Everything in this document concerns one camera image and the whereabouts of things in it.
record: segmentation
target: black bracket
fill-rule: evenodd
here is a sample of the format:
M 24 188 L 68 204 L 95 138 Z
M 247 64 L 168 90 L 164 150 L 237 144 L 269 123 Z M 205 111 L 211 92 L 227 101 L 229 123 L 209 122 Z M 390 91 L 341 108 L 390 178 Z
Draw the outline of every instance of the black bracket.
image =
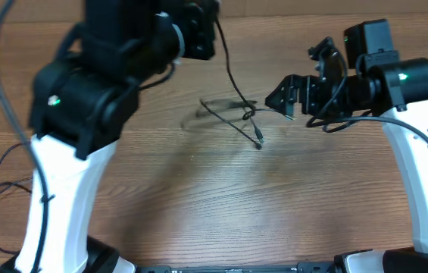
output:
M 301 88 L 303 77 L 289 75 L 266 98 L 267 107 L 292 117 L 295 114 L 295 103 L 298 102 L 298 90 Z

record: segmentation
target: wood grain surface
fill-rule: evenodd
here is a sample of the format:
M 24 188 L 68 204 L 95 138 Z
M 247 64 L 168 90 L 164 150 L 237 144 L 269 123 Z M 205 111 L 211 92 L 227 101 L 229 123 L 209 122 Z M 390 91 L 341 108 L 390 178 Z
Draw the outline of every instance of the wood grain surface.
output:
M 287 74 L 315 74 L 307 49 L 326 36 L 387 17 L 404 59 L 428 58 L 428 14 L 235 18 L 222 21 L 233 73 L 250 99 Z M 70 24 L 3 29 L 0 70 L 25 124 L 30 82 Z M 142 94 L 99 188 L 89 233 L 140 265 L 270 265 L 331 259 L 357 249 L 411 245 L 401 176 L 379 124 L 327 135 L 272 113 L 256 121 L 261 151 L 214 118 L 195 120 L 198 99 L 235 99 L 217 43 L 212 61 L 184 60 L 168 83 Z M 240 112 L 226 115 L 238 118 Z M 250 126 L 245 127 L 250 134 Z M 0 111 L 0 155 L 16 139 Z M 14 151 L 0 181 L 30 175 Z M 29 197 L 0 200 L 0 245 L 20 249 Z M 8 258 L 0 253 L 0 264 Z
M 16 0 L 8 22 L 74 22 L 84 0 Z M 428 0 L 222 0 L 223 17 L 428 12 Z

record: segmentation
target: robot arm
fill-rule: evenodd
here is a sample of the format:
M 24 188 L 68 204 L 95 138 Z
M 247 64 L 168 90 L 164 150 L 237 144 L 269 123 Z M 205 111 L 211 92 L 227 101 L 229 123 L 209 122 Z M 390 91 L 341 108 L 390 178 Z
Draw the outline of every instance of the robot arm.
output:
M 85 20 L 65 36 L 33 82 L 31 139 L 46 177 L 48 228 L 40 272 L 133 273 L 117 251 L 87 237 L 102 174 L 141 85 L 178 58 L 214 56 L 216 0 L 85 0 Z M 80 41 L 80 52 L 70 47 Z M 40 179 L 33 178 L 27 234 L 0 272 L 30 272 L 42 224 Z
M 390 118 L 396 123 L 404 122 L 428 137 L 428 60 L 400 61 L 386 20 L 347 29 L 345 47 L 348 65 L 357 69 L 357 75 L 348 77 L 340 52 L 331 38 L 326 38 L 308 51 L 313 60 L 319 61 L 316 69 L 320 76 L 289 75 L 266 98 L 266 105 L 293 115 L 295 103 L 299 102 L 303 114 L 314 116 L 307 126 L 325 126 L 327 133 L 356 121 L 383 122 L 408 195 L 414 249 L 382 253 L 376 259 L 377 270 L 413 272 L 410 268 L 423 268 L 428 272 L 428 142 L 406 127 L 383 121 Z M 366 110 L 362 117 L 352 118 L 354 111 Z M 342 121 L 348 123 L 328 130 L 327 125 Z M 354 265 L 363 255 L 351 254 L 341 263 L 345 269 L 351 263 L 351 272 L 357 272 Z M 361 264 L 367 269 L 367 262 Z

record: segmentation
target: green led light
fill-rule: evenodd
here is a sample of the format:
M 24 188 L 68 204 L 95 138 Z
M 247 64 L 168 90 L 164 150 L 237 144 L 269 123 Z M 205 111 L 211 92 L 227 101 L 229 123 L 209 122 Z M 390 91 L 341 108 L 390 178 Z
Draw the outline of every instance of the green led light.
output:
M 409 76 L 408 76 L 407 74 L 400 73 L 400 74 L 398 75 L 398 78 L 399 78 L 400 80 L 406 80 L 407 78 L 409 78 Z
M 56 106 L 59 105 L 59 103 L 61 103 L 61 99 L 57 95 L 53 95 L 48 98 L 48 106 Z

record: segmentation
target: cable connector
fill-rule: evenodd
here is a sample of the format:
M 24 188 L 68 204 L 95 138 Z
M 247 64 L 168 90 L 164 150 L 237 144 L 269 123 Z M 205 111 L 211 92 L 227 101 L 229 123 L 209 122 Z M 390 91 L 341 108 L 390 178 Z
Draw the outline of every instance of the cable connector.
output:
M 259 143 L 263 144 L 264 136 L 262 135 L 261 130 L 259 130 L 257 126 L 254 126 L 254 133 L 256 134 L 256 137 L 258 138 Z

